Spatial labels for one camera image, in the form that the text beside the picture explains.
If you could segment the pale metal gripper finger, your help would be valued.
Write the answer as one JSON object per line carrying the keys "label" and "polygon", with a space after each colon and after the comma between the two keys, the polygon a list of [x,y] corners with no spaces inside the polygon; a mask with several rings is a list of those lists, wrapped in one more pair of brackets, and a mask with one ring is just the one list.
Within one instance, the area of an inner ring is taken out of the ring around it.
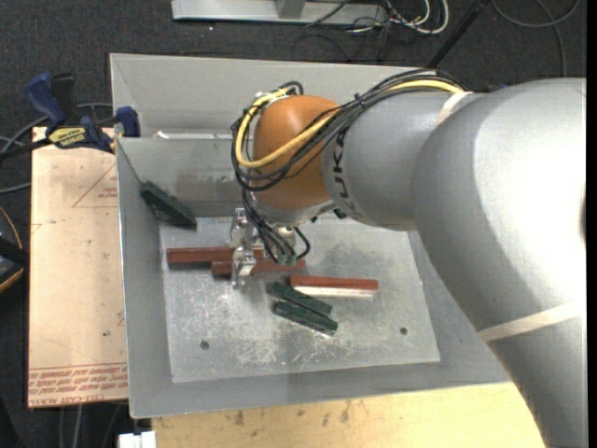
{"label": "pale metal gripper finger", "polygon": [[229,227],[228,246],[232,249],[238,247],[253,249],[256,246],[256,241],[256,228],[246,209],[237,207],[234,210]]}
{"label": "pale metal gripper finger", "polygon": [[245,285],[245,279],[251,275],[257,260],[252,248],[237,247],[232,253],[231,283],[234,288]]}

